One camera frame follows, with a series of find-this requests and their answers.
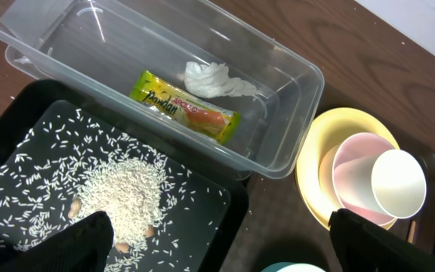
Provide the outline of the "white tissue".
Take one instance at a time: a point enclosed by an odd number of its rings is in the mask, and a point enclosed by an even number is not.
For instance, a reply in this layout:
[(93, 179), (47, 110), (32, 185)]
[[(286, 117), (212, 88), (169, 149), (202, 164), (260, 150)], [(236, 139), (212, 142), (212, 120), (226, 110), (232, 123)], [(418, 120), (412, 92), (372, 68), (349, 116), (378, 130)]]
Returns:
[(186, 90), (202, 98), (256, 96), (258, 89), (248, 81), (229, 77), (224, 63), (187, 62), (184, 71)]

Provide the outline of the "pile of rice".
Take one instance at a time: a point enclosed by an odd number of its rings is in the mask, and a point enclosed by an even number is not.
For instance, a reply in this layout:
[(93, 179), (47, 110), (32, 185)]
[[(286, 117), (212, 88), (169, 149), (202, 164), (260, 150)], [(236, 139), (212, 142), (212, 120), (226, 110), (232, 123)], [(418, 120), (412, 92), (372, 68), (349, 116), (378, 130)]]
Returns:
[(95, 212), (108, 271), (197, 271), (229, 205), (220, 185), (82, 109), (58, 104), (0, 165), (0, 249), (24, 252)]

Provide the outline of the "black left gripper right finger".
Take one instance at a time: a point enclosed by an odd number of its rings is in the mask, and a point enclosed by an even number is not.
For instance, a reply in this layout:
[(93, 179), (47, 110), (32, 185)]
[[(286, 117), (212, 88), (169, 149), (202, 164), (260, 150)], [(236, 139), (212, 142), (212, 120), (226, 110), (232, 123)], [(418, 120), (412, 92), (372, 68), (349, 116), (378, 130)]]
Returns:
[(347, 209), (333, 212), (329, 235), (343, 272), (435, 272), (435, 257)]

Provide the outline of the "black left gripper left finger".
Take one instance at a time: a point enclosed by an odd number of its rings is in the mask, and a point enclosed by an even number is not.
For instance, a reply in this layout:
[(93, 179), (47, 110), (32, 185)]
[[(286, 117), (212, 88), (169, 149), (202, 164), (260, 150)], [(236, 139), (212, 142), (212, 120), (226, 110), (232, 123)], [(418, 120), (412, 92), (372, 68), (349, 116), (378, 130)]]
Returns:
[(26, 252), (11, 257), (0, 253), (0, 271), (103, 271), (113, 234), (107, 213), (95, 212)]

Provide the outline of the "light blue bowl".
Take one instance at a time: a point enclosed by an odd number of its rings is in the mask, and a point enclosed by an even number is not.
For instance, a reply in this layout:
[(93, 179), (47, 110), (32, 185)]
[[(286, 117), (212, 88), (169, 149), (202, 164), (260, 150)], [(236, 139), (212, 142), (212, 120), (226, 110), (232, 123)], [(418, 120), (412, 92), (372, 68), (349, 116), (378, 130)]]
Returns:
[(313, 264), (279, 262), (267, 266), (261, 272), (325, 272), (325, 270)]

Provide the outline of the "wooden chopstick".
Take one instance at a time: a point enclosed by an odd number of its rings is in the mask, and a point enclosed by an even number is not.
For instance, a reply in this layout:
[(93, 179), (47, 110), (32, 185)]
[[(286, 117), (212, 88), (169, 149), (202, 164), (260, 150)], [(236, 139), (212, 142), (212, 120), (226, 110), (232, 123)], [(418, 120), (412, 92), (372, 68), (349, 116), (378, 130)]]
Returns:
[(412, 220), (409, 225), (407, 242), (413, 244), (415, 240), (416, 221)]

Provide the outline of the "white paper cup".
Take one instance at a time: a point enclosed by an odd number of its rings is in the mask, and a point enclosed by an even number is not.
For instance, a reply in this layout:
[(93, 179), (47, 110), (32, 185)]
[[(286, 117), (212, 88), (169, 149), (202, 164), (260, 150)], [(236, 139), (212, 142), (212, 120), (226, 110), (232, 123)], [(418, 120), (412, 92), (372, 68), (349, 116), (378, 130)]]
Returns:
[(378, 157), (372, 169), (372, 186), (379, 206), (400, 219), (417, 214), (427, 194), (425, 176), (418, 161), (397, 149)]

